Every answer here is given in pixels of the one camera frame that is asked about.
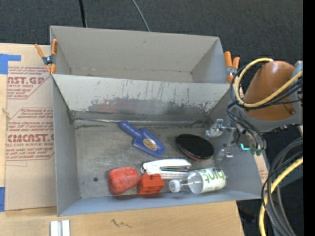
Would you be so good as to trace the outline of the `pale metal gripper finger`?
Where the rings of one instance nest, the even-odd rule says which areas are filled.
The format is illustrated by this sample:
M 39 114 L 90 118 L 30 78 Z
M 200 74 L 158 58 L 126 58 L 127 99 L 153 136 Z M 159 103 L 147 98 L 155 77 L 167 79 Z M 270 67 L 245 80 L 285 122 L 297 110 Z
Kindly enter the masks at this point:
M 205 136 L 208 138 L 216 138 L 222 135 L 224 132 L 223 119 L 216 119 L 209 129 L 205 131 Z
M 221 170 L 222 164 L 225 161 L 228 161 L 229 159 L 233 158 L 233 154 L 231 151 L 227 148 L 221 149 L 219 152 L 217 152 L 215 156 L 215 165 L 214 165 L 214 170 Z

